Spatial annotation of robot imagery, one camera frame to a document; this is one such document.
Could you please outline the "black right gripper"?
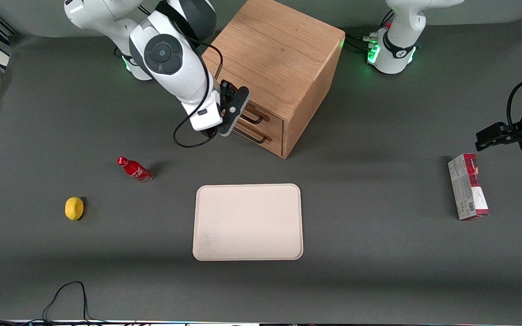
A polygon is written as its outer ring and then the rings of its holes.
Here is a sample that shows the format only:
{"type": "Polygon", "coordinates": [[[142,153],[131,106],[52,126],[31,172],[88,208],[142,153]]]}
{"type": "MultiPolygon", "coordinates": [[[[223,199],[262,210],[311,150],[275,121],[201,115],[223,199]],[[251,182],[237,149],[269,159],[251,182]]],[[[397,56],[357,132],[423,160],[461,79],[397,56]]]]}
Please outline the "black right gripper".
{"type": "Polygon", "coordinates": [[[236,126],[245,107],[245,87],[237,88],[232,83],[222,80],[220,83],[220,113],[222,122],[218,134],[230,134],[236,126]]]}

